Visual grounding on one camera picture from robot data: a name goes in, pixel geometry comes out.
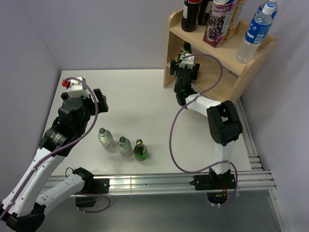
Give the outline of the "green glass bottle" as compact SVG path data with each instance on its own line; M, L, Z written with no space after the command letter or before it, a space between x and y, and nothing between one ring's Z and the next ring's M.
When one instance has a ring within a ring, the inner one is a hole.
M178 54L178 62L181 62L182 56L186 56L187 54L191 54L191 53L192 53L191 44L188 42L184 42Z
M136 145L134 147L134 156L138 161L145 161L148 158L148 148L143 143L142 139L138 139L136 141Z

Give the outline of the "clear glass bottle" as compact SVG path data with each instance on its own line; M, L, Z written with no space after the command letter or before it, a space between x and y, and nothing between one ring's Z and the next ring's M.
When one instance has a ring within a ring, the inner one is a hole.
M107 150L113 150L115 148L114 138L109 130L100 128L98 131L98 140L102 146Z
M133 155L133 149L131 142L128 138L121 136L118 141L118 149L121 155L124 157L130 157Z

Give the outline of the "purple juice carton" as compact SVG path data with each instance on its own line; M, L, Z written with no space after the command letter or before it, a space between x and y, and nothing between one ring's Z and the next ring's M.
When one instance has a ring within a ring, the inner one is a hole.
M225 40L237 0L213 0L211 13L207 21L203 41L214 48Z

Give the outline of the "cola glass bottle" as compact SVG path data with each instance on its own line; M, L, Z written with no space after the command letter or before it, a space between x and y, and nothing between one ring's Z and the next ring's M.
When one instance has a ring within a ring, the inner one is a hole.
M207 25L211 13L213 0L202 0L197 15L197 23L201 26Z
M196 28L197 14L201 0L184 0L181 27L183 31L192 32Z

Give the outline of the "orange juice carton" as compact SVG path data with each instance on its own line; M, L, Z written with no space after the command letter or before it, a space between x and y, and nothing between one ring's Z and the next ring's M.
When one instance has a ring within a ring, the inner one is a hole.
M227 34L225 35L226 40L232 37L236 33L236 30L237 30L237 27L240 21L240 16L242 14L243 6L245 3L246 3L246 0L237 1Z

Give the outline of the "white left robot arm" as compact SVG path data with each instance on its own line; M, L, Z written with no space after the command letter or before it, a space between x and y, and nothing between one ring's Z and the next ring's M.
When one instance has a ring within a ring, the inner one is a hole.
M48 213L75 193L93 193L94 176L77 168L57 186L42 193L56 167L68 156L82 136L89 132L91 116L108 111L106 96L100 89L92 98L85 90L62 93L63 103L36 152L36 155L14 190L0 203L0 218L15 232L35 232Z

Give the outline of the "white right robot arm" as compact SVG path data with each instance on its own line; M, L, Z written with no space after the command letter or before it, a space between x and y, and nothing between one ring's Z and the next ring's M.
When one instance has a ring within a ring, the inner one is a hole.
M238 113L233 102L215 101L197 93L192 88L192 81L197 79L199 64L194 64L193 57L170 62L170 74L176 77L174 92L182 109L190 109L207 117L211 138L215 142L214 164L207 167L209 173L202 175L194 171L191 185L196 190L223 190L236 187L237 175L231 172L231 162L235 142L243 132Z

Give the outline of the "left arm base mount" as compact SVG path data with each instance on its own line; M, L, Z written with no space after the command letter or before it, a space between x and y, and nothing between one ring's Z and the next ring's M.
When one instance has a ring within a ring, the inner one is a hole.
M99 178L86 181L85 186L79 192L79 196L75 197L75 206L77 210L85 213L99 213L108 209L111 205L111 200L106 194L109 192L110 180L108 178ZM107 200L107 205L100 210L88 210L95 206L99 198Z

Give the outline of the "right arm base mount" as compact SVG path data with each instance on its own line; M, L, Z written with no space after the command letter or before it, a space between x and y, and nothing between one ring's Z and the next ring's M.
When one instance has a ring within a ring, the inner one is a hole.
M222 205L228 201L228 190L235 190L235 176L228 170L224 174L210 172L205 175L195 175L190 185L195 187L196 191L214 190L207 193L207 198L211 204Z

